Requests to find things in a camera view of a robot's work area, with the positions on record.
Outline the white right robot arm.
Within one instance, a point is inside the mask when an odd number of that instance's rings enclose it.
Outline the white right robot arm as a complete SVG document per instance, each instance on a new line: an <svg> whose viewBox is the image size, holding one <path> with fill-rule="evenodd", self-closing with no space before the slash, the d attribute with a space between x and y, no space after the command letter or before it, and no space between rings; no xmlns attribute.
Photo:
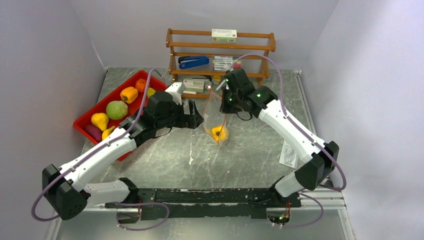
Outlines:
<svg viewBox="0 0 424 240"><path fill-rule="evenodd" d="M336 167L339 146L325 142L302 125L269 87L255 88L242 68L227 71L220 111L245 111L272 127L297 153L302 166L273 184L270 202L282 207L289 196L303 189L313 191Z"/></svg>

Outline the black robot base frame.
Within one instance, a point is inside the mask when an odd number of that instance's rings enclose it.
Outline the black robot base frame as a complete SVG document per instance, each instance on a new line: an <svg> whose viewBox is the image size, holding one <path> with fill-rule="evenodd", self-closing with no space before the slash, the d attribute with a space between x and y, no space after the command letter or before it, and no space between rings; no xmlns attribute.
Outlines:
<svg viewBox="0 0 424 240"><path fill-rule="evenodd" d="M298 193L282 197L273 188L136 188L129 184L129 196L120 204L112 200L105 204L107 209L134 209L140 220L169 218L223 218L250 217L267 219L271 209L282 212L299 208Z"/></svg>

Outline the clear zip top bag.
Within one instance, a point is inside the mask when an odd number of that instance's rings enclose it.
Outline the clear zip top bag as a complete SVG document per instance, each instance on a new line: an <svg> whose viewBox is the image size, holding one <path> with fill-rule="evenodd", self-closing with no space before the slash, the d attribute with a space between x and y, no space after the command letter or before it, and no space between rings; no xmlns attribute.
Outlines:
<svg viewBox="0 0 424 240"><path fill-rule="evenodd" d="M218 126L225 126L227 128L227 115L220 112L221 101L221 95L210 88L208 99L202 112L202 117L204 118L204 122L202 123L203 130L215 143L217 142L213 139L212 128Z"/></svg>

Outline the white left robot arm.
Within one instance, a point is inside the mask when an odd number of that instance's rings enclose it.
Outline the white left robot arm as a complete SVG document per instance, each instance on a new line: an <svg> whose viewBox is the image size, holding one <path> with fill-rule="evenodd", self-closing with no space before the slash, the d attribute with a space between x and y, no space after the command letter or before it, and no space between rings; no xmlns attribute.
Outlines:
<svg viewBox="0 0 424 240"><path fill-rule="evenodd" d="M111 135L83 155L61 167L47 166L42 171L42 193L58 217L69 220L86 207L103 203L126 208L140 203L139 189L126 177L109 183L90 184L90 181L117 158L157 138L161 129L199 127L204 118L193 100L188 104L186 114L183 105L176 103L169 92L157 91Z"/></svg>

